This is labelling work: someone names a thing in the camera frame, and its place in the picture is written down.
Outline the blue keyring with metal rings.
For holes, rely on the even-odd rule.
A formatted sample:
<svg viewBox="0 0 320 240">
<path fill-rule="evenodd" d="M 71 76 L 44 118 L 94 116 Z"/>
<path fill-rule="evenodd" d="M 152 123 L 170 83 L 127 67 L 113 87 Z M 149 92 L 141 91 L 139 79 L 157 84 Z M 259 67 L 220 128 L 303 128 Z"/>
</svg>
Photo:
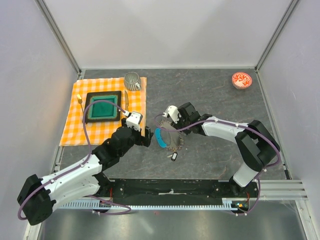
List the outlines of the blue keyring with metal rings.
<svg viewBox="0 0 320 240">
<path fill-rule="evenodd" d="M 161 120 L 158 125 L 160 128 L 157 127 L 155 129 L 155 138 L 158 145 L 161 148 L 165 148 L 173 152 L 181 149 L 184 144 L 184 135 L 177 131 L 171 132 L 162 130 L 162 128 L 166 130 L 175 130 L 175 128 L 171 126 L 171 122 L 168 120 Z"/>
</svg>

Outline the black key tag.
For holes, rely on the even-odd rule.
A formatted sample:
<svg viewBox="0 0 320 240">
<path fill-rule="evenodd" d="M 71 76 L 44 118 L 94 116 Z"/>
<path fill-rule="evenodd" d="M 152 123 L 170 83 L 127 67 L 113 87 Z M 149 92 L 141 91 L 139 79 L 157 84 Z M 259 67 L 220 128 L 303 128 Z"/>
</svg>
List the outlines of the black key tag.
<svg viewBox="0 0 320 240">
<path fill-rule="evenodd" d="M 172 154 L 172 156 L 171 156 L 171 160 L 172 160 L 173 162 L 176 161 L 177 156 L 178 156 L 178 153 L 177 153 L 177 152 L 174 152 L 174 153 Z"/>
</svg>

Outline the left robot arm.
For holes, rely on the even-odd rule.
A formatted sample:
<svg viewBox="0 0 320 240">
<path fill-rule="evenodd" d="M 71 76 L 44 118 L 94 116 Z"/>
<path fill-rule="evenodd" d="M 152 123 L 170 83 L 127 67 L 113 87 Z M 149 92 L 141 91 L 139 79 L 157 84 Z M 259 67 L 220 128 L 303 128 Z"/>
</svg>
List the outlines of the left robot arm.
<svg viewBox="0 0 320 240">
<path fill-rule="evenodd" d="M 83 159 L 50 175 L 29 176 L 17 197 L 18 219 L 34 226 L 70 201 L 95 194 L 106 196 L 111 182 L 103 172 L 117 164 L 134 145 L 149 147 L 153 135 L 148 126 L 136 130 L 123 119 L 122 126 Z"/>
</svg>

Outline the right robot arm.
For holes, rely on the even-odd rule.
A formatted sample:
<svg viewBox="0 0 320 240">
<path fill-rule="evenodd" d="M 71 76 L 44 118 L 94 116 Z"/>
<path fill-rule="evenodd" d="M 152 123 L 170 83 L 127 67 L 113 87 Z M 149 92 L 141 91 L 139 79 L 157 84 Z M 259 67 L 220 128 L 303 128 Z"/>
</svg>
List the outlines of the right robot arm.
<svg viewBox="0 0 320 240">
<path fill-rule="evenodd" d="M 187 102 L 180 107 L 170 105 L 163 114 L 171 118 L 171 126 L 186 135 L 190 133 L 217 137 L 235 143 L 243 163 L 231 177 L 229 191 L 235 197 L 247 191 L 247 185 L 277 157 L 281 148 L 262 122 L 238 123 L 219 119 L 211 114 L 200 115 Z"/>
</svg>

